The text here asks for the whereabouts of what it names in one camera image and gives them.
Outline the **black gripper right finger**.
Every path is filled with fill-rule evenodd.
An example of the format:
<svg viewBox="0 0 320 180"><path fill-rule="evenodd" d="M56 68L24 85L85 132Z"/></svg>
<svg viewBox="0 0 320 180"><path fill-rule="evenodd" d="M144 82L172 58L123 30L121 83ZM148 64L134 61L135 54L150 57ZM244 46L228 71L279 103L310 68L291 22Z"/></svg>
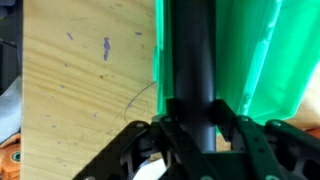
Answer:
<svg viewBox="0 0 320 180"><path fill-rule="evenodd" d="M211 155L219 180L320 180L320 140L284 121L260 125L217 100L212 121L229 152Z"/></svg>

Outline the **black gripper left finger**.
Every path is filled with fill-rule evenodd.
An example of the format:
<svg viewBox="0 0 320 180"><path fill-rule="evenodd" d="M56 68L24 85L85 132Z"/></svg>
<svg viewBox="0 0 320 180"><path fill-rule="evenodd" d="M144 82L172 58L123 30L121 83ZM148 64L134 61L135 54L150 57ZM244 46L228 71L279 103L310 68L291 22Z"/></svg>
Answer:
<svg viewBox="0 0 320 180"><path fill-rule="evenodd" d="M217 180L217 173L190 135L171 117L129 123L72 180L133 180L155 153L163 155L163 180Z"/></svg>

